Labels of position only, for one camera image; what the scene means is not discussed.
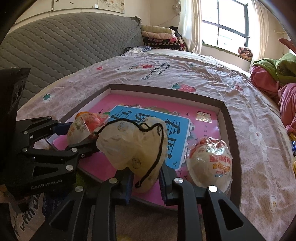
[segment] pink blanket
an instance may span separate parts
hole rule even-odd
[[[272,98],[274,102],[279,103],[279,82],[275,81],[266,69],[260,66],[253,66],[251,70],[251,81],[254,86]]]
[[[279,89],[281,120],[288,134],[296,135],[296,84],[287,84]]]
[[[279,82],[260,66],[252,67],[251,81],[280,106],[281,120],[288,134],[296,135],[296,84],[287,84],[281,88]]]

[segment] window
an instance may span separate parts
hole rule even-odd
[[[201,0],[201,37],[206,44],[233,53],[248,47],[248,0]]]

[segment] packaged bun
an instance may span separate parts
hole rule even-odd
[[[197,186],[216,186],[227,192],[232,181],[232,156],[222,140],[202,138],[188,150],[186,159],[190,177]]]
[[[78,113],[67,133],[68,145],[77,144],[86,138],[96,139],[94,131],[102,127],[108,118],[109,115],[104,114],[86,111]]]

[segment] windowsill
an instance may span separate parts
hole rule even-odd
[[[222,48],[219,48],[219,47],[217,47],[217,46],[213,46],[213,45],[206,44],[206,43],[202,43],[202,45],[203,45],[203,46],[206,46],[206,47],[209,47],[209,48],[215,48],[215,49],[217,49],[217,50],[219,50],[219,51],[223,51],[223,52],[225,52],[225,53],[229,53],[229,54],[235,55],[235,56],[237,56],[237,57],[239,57],[239,58],[242,58],[242,59],[245,60],[245,61],[251,62],[251,60],[247,60],[247,59],[241,57],[240,55],[235,54],[235,53],[233,53],[233,52],[230,52],[230,51],[228,51],[228,50],[226,50],[226,49],[222,49]]]

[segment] white plastic bag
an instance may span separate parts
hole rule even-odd
[[[117,170],[128,167],[140,179],[151,169],[161,151],[157,165],[142,182],[141,187],[135,189],[139,193],[148,191],[155,184],[159,170],[168,156],[166,123],[161,119],[148,117],[141,127],[148,129],[156,123],[162,125],[163,131],[160,126],[146,132],[141,131],[135,124],[124,120],[107,124],[99,133],[96,142],[97,148],[106,155],[113,167]]]
[[[222,140],[202,138],[191,147],[186,159],[189,174],[199,187],[214,185],[222,192],[230,188],[232,177],[232,156]]]

